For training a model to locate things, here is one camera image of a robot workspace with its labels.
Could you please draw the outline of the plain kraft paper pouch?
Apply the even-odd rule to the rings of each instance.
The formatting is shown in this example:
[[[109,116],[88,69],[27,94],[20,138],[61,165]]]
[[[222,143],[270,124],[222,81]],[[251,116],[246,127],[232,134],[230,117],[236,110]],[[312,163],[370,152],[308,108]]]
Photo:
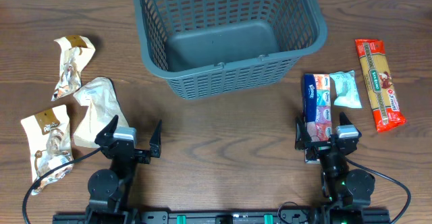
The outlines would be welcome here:
[[[80,106],[87,107],[84,119],[78,124],[73,135],[76,146],[98,148],[99,145],[95,144],[97,134],[115,115],[119,117],[118,126],[129,126],[109,78],[95,78],[77,90],[74,98]]]

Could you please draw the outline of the mint green wipes packet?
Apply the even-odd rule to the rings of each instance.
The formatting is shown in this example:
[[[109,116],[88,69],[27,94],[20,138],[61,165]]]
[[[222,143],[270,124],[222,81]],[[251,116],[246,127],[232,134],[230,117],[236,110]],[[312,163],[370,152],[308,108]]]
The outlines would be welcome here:
[[[355,80],[355,71],[335,72],[329,75],[335,83],[335,106],[361,109],[361,101]]]

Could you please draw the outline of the San Remo spaghetti packet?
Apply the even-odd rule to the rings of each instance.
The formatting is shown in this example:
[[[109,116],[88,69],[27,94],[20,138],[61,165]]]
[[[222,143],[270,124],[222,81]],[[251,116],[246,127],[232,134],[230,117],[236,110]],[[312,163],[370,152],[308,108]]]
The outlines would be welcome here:
[[[378,132],[390,131],[406,123],[392,82],[382,40],[356,39],[356,51],[362,68],[371,110]]]

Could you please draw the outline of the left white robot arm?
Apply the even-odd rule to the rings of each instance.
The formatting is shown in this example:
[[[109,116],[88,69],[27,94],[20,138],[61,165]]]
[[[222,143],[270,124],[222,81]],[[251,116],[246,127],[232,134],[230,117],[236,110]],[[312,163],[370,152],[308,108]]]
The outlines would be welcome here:
[[[97,134],[94,143],[111,160],[108,169],[98,170],[88,181],[90,194],[86,208],[87,224],[140,223],[140,213],[128,207],[128,197],[138,164],[149,164],[161,155],[161,125],[159,121],[149,141],[150,148],[136,148],[136,130],[118,126],[119,116]]]

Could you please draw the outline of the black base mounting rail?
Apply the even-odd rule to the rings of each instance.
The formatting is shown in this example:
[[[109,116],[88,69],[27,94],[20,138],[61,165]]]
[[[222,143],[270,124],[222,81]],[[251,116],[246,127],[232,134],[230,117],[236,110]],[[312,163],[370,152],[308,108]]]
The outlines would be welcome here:
[[[124,212],[122,214],[97,213],[87,211],[84,214],[58,214],[52,218],[52,224],[85,223],[141,223],[141,224],[243,224],[243,223],[390,223],[389,211],[378,208],[363,210],[332,210],[322,217],[318,210],[283,208],[279,211],[246,212],[197,212],[169,213],[167,211]]]

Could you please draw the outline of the grey plastic lattice basket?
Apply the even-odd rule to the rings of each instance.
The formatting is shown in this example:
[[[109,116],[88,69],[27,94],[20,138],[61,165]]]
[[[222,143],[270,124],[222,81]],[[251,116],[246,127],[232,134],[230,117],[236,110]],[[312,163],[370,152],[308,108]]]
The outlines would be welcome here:
[[[133,0],[142,62],[183,99],[266,86],[317,52],[317,0]]]

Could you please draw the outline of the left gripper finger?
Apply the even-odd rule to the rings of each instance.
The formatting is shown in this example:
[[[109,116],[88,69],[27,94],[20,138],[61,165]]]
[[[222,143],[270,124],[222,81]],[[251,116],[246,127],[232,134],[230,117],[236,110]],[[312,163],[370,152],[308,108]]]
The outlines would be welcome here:
[[[95,142],[108,142],[113,138],[117,129],[119,116],[115,115],[113,119],[96,135]]]
[[[150,153],[153,158],[159,158],[161,156],[161,126],[162,121],[160,120],[149,141]]]

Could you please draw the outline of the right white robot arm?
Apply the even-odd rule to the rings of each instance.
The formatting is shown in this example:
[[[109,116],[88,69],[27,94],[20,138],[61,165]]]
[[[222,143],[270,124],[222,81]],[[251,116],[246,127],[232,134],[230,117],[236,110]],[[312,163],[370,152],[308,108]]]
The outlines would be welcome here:
[[[321,165],[321,191],[329,201],[309,210],[309,223],[364,223],[362,210],[371,204],[375,178],[365,170],[349,169],[347,155],[357,149],[362,134],[340,113],[340,125],[328,140],[313,141],[305,123],[296,118],[295,149],[306,161]]]

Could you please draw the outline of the crumpled beige snack pouch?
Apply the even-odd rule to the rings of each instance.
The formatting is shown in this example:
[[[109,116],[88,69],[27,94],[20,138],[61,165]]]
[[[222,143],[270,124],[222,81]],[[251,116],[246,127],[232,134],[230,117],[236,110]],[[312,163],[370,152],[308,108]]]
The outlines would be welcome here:
[[[92,59],[96,49],[85,36],[69,35],[54,40],[61,49],[59,58],[59,81],[51,97],[56,101],[73,94],[82,86],[82,70]]]

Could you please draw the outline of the beige Pantree snack pouch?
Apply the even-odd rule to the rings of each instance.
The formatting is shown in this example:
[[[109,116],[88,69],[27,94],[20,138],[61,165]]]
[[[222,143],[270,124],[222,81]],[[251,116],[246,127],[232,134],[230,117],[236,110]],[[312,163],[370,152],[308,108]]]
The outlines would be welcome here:
[[[70,118],[67,107],[60,105],[21,120],[30,149],[32,181],[41,183],[31,191],[39,194],[43,188],[64,178],[73,165],[70,138]]]

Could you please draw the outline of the Kleenex tissue multipack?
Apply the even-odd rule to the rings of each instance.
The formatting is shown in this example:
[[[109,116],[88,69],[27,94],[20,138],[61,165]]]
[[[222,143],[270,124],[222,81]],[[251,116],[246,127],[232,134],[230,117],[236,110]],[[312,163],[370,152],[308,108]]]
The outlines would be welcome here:
[[[302,78],[302,122],[312,142],[327,141],[332,134],[329,74]]]

